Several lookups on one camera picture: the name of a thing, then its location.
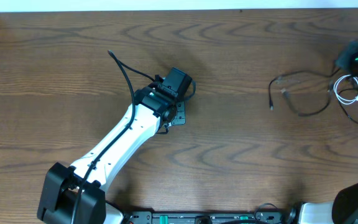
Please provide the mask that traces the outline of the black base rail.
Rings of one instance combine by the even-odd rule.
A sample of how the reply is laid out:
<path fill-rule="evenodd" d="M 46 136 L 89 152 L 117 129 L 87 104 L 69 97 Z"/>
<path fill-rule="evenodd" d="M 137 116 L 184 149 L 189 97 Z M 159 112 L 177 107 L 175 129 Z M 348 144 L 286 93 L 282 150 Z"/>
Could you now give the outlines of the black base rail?
<path fill-rule="evenodd" d="M 290 224 L 296 210 L 284 212 L 271 203 L 264 203 L 250 212 L 154 212 L 133 211 L 124 214 L 123 224 Z"/>

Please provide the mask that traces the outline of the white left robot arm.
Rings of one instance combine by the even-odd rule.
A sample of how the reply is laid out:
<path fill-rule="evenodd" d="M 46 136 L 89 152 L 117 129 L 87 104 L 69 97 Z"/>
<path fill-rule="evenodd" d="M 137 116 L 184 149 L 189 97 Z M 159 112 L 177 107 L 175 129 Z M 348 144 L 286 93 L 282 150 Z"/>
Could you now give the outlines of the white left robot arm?
<path fill-rule="evenodd" d="M 66 167 L 55 163 L 44 180 L 37 218 L 44 223 L 122 223 L 106 192 L 130 157 L 160 128 L 185 123 L 185 101 L 170 90 L 146 87 L 134 95 L 120 122 Z"/>

